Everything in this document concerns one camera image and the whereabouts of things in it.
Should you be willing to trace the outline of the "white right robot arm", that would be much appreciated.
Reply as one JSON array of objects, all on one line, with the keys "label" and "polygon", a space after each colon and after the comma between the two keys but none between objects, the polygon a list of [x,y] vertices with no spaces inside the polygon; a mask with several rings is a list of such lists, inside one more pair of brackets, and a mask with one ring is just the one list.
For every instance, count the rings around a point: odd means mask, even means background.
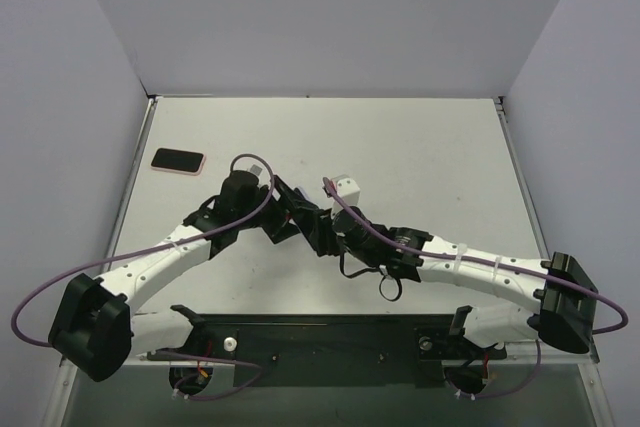
[{"label": "white right robot arm", "polygon": [[351,255],[384,280],[450,284],[500,299],[456,310],[446,341],[459,356],[529,340],[573,354],[591,348],[598,290],[568,254],[504,259],[424,231],[373,224],[358,208],[323,211],[319,232],[335,255]]}]

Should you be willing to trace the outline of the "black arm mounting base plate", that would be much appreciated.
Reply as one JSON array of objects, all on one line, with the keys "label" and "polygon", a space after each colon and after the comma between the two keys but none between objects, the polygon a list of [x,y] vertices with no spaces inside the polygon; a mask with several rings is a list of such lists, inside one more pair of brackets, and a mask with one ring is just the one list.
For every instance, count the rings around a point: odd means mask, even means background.
[{"label": "black arm mounting base plate", "polygon": [[503,360],[449,333],[450,314],[202,314],[178,353],[241,362],[234,383],[259,387],[378,387],[443,383],[443,365]]}]

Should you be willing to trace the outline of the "black phone from lilac case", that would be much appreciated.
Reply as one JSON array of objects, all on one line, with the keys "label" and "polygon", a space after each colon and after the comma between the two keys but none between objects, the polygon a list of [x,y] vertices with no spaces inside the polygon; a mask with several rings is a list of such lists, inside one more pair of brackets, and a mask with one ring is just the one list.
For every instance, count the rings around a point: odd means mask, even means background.
[{"label": "black phone from lilac case", "polygon": [[312,200],[311,198],[308,196],[308,194],[304,191],[304,189],[302,187],[295,187],[294,191],[300,196],[302,197],[306,202],[311,203]]}]

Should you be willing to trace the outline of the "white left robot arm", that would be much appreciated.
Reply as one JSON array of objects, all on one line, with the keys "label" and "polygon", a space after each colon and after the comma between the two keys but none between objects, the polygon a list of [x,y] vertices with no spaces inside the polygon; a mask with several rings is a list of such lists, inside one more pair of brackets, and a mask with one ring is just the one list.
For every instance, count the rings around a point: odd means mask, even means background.
[{"label": "white left robot arm", "polygon": [[243,230],[260,228],[274,244],[297,234],[291,216],[250,171],[233,171],[218,194],[203,202],[153,253],[66,286],[48,335],[50,345],[94,381],[113,375],[133,356],[172,348],[200,355],[206,344],[197,316],[184,306],[142,312],[155,294],[233,244]]}]

